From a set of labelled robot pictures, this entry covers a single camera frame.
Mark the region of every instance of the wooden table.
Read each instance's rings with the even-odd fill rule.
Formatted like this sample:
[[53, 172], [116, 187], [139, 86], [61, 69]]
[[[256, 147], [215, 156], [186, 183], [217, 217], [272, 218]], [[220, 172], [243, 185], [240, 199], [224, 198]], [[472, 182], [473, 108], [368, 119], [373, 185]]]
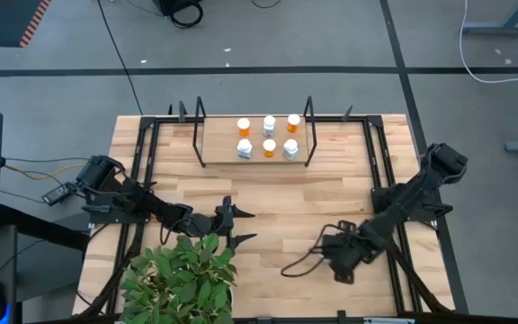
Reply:
[[[388, 148], [398, 182], [418, 171], [417, 157], [405, 115], [383, 115]], [[113, 133], [110, 156], [130, 168], [138, 134], [138, 116], [120, 116]], [[165, 124], [156, 150], [153, 180], [156, 194], [170, 203], [187, 203], [195, 211], [213, 215], [225, 195], [253, 219], [237, 219], [235, 234], [257, 233], [237, 249], [233, 258], [239, 270], [234, 288], [234, 317], [334, 317], [395, 315], [386, 255], [355, 269], [353, 285], [337, 283], [323, 264], [300, 278], [285, 278], [281, 268], [310, 248], [323, 225], [339, 220], [361, 223], [372, 217], [371, 169], [362, 125], [357, 122], [317, 124], [317, 151], [309, 167], [303, 165], [222, 165], [202, 168], [192, 148], [192, 124]], [[372, 132], [380, 152], [377, 132]], [[144, 155], [150, 136], [146, 136]], [[145, 172], [145, 161], [139, 179]], [[382, 183], [385, 171], [379, 158]], [[89, 300], [103, 288], [112, 273], [120, 226], [112, 224], [94, 237], [85, 258], [79, 292]], [[437, 298], [452, 308], [447, 274], [436, 233], [423, 224], [408, 222], [406, 232], [415, 270]], [[143, 247], [159, 244], [159, 223], [146, 226]], [[133, 237], [130, 231], [129, 241]], [[169, 243], [174, 246], [174, 239]], [[294, 268], [301, 272], [317, 256]], [[405, 304], [411, 310], [406, 279], [399, 268]], [[122, 298], [116, 311], [121, 311]], [[78, 313], [86, 305], [76, 299]]]

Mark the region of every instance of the wooden platform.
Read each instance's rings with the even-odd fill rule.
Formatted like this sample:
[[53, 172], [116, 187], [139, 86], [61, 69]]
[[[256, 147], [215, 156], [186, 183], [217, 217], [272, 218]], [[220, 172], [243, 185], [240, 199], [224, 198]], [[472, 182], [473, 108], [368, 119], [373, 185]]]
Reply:
[[[413, 141], [405, 115], [384, 115], [388, 147], [399, 182], [417, 170]], [[110, 156], [126, 167], [132, 163], [139, 117], [117, 120]], [[161, 126], [156, 150], [154, 181], [156, 194], [171, 203], [187, 203], [197, 212], [212, 214], [224, 195], [233, 196], [253, 219], [237, 219], [236, 234], [257, 233], [244, 242], [233, 262], [239, 269], [234, 288], [235, 317], [334, 317], [337, 310], [348, 316], [394, 315], [395, 307], [385, 254], [355, 271], [355, 284], [333, 280], [325, 263], [301, 278], [285, 278], [281, 268], [297, 260], [310, 248], [327, 223], [349, 220], [361, 223], [372, 217], [371, 171], [360, 123], [319, 123], [317, 151], [309, 167], [303, 165], [234, 165], [201, 168], [192, 148], [191, 124]], [[380, 152], [377, 132], [372, 131], [375, 151]], [[147, 154], [148, 140], [144, 155]], [[145, 172], [144, 157], [139, 178]], [[387, 180], [380, 162], [382, 183]], [[447, 307], [452, 299], [435, 232], [423, 224], [408, 223], [406, 230], [415, 270]], [[87, 249], [79, 292], [89, 300], [102, 289], [112, 273], [120, 225], [110, 225]], [[159, 223], [146, 227], [144, 247], [159, 244]], [[129, 241], [133, 237], [130, 231]], [[297, 266], [301, 272], [314, 265], [317, 256]], [[410, 298], [399, 269], [406, 308]], [[122, 308], [118, 302], [118, 311]], [[86, 305], [76, 300], [74, 313]]]
[[[267, 139], [263, 135], [263, 116], [247, 117], [247, 119], [251, 122], [250, 134], [246, 137], [253, 145], [251, 158], [237, 155], [237, 143], [244, 139], [239, 136], [237, 117], [209, 117], [205, 119], [200, 145], [203, 162], [207, 164], [304, 164], [307, 162], [310, 149], [308, 133], [310, 134], [310, 131], [308, 132], [306, 128], [305, 118], [301, 117], [299, 129], [291, 133], [287, 131], [287, 117], [275, 116], [277, 122], [272, 139], [277, 143], [277, 148], [273, 157], [265, 157], [263, 154], [263, 141]], [[299, 154], [294, 160], [289, 161], [283, 156], [283, 144], [291, 139], [297, 141]]]

